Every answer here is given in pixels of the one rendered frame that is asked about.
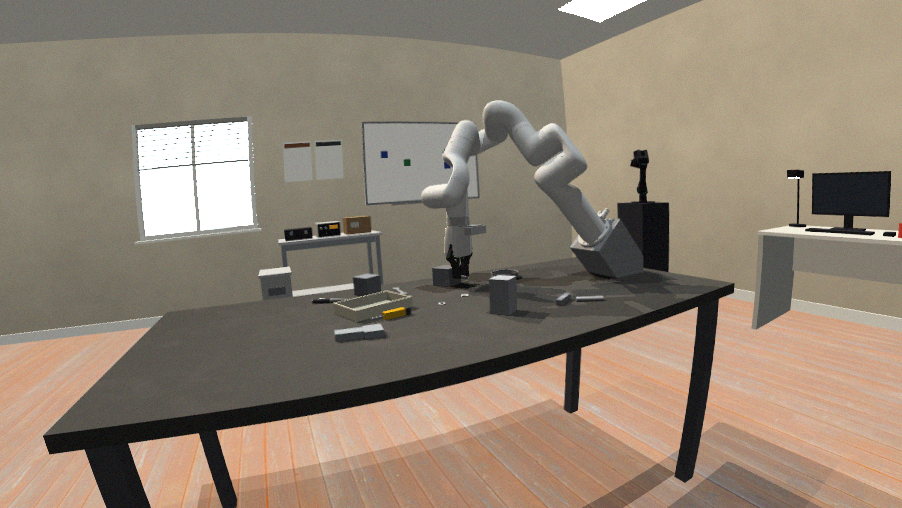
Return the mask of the cream open-top tray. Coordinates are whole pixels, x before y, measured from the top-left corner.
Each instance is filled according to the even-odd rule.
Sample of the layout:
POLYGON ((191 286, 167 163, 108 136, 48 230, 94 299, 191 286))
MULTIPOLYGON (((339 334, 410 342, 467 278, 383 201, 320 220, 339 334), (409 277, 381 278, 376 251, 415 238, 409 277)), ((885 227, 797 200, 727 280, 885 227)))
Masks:
POLYGON ((401 308, 413 307, 412 296, 394 293, 390 291, 379 292, 371 295, 357 297, 349 300, 333 303, 334 314, 360 322, 370 318, 382 316, 382 312, 401 308), (397 300, 399 299, 399 300, 397 300), (393 301, 395 300, 395 301, 393 301), (391 302, 389 302, 391 301, 391 302), (386 303, 387 302, 387 303, 386 303), (383 303, 383 304, 382 304, 383 303), (378 305, 379 304, 379 305, 378 305), (344 305, 344 306, 342 306, 344 305), (346 307, 345 307, 346 306, 346 307), (349 308, 348 308, 349 307, 349 308), (352 308, 352 309, 351 309, 352 308), (354 310, 356 309, 356 310, 354 310), (358 309, 358 310, 357 310, 358 309))

